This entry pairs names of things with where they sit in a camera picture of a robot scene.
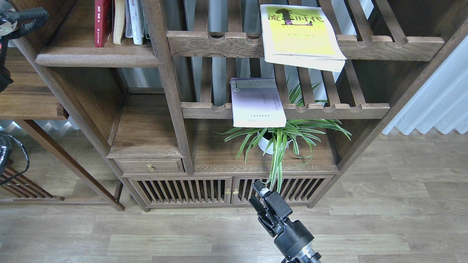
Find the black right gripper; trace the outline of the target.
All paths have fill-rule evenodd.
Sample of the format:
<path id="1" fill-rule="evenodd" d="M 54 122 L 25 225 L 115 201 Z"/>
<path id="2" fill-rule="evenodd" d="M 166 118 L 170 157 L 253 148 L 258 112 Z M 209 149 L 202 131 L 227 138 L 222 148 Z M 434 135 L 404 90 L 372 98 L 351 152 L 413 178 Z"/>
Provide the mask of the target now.
<path id="1" fill-rule="evenodd" d="M 257 197 L 249 198 L 249 202 L 285 259 L 314 259 L 313 235 L 299 220 L 292 222 L 289 219 L 293 211 L 279 193 L 270 191 L 260 180 L 252 184 L 252 189 L 266 206 Z"/>

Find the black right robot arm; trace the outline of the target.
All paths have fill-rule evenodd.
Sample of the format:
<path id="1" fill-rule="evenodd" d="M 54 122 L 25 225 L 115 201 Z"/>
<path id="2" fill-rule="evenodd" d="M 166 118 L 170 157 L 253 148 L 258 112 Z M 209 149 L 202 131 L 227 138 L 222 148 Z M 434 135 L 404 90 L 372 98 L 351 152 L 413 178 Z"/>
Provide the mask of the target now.
<path id="1" fill-rule="evenodd" d="M 252 187 L 265 206 L 256 197 L 249 202 L 256 209 L 260 224 L 275 238 L 274 244 L 284 256 L 282 262 L 319 263 L 321 255 L 312 249 L 314 236 L 299 220 L 289 219 L 293 211 L 279 193 L 270 191 L 261 181 L 255 181 Z"/>

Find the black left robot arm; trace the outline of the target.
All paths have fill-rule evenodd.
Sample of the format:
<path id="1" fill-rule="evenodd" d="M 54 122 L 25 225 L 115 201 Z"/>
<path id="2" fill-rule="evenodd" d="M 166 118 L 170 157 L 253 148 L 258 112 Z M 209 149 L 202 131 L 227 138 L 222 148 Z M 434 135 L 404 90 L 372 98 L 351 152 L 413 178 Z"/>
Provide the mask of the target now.
<path id="1" fill-rule="evenodd" d="M 17 11 L 11 3 L 7 0 L 1 1 L 0 7 L 0 22 L 1 22 L 1 57 L 0 57 L 0 91 L 3 92 L 8 85 L 13 83 L 10 71 L 5 67 L 5 60 L 7 56 L 8 42 L 12 39 L 18 39 L 24 35 L 33 32 L 44 26 L 49 20 L 49 13 L 43 7 L 37 7 L 22 11 Z M 1 132 L 0 135 L 0 148 L 1 148 L 1 173 L 5 171 L 10 155 L 13 150 L 13 141 L 22 149 L 27 165 L 25 170 L 12 177 L 1 181 L 1 185 L 7 184 L 13 179 L 25 173 L 29 166 L 30 160 L 22 143 L 14 138 L 9 133 Z"/>

